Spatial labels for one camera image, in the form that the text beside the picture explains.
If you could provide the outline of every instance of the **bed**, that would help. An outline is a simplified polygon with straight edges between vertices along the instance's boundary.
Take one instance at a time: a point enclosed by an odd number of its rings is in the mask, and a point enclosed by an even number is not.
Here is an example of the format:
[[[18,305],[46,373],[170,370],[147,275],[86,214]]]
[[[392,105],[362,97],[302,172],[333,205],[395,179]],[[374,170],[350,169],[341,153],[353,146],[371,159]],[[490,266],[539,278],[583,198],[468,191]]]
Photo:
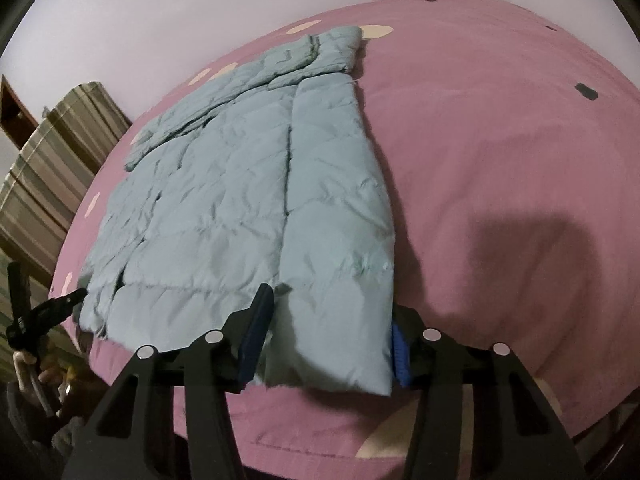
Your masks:
[[[272,46],[339,25],[394,216],[394,299],[463,344],[508,342],[571,436],[640,385],[640,93],[553,23],[498,0],[385,0],[276,30],[139,117],[97,173],[50,294],[75,288],[145,124]],[[66,329],[72,337],[76,327]],[[111,383],[130,351],[94,338]],[[263,386],[228,399],[243,463],[292,479],[399,478],[417,398]],[[184,396],[175,430],[185,435]]]

